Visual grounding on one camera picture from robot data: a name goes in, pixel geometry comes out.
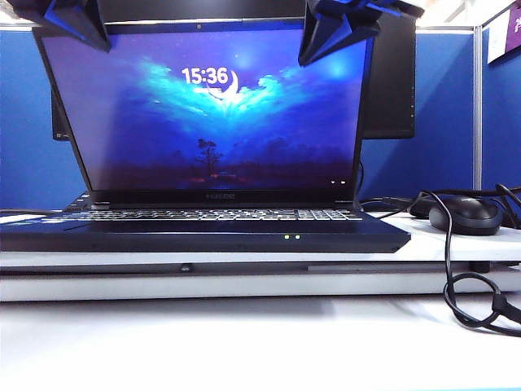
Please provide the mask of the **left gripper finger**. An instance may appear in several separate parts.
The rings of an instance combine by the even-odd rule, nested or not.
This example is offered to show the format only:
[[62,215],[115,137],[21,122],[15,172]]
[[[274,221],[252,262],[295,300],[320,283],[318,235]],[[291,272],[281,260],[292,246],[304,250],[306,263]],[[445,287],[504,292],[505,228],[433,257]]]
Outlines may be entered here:
[[14,14],[21,19],[30,20],[42,27],[73,37],[52,22],[52,2],[53,1],[20,0],[8,1],[7,5],[9,6],[9,10],[13,11]]
[[53,1],[52,22],[95,49],[111,49],[98,1]]

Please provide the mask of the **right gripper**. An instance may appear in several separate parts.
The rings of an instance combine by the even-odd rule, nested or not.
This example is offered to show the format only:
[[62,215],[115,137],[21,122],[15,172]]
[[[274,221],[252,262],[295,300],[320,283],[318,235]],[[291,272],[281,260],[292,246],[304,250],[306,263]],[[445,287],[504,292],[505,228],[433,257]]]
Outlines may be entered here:
[[[308,66],[347,46],[380,33],[382,12],[368,1],[307,1],[304,30],[298,54],[300,66]],[[380,2],[387,13],[399,16],[423,16],[424,9],[399,0]]]

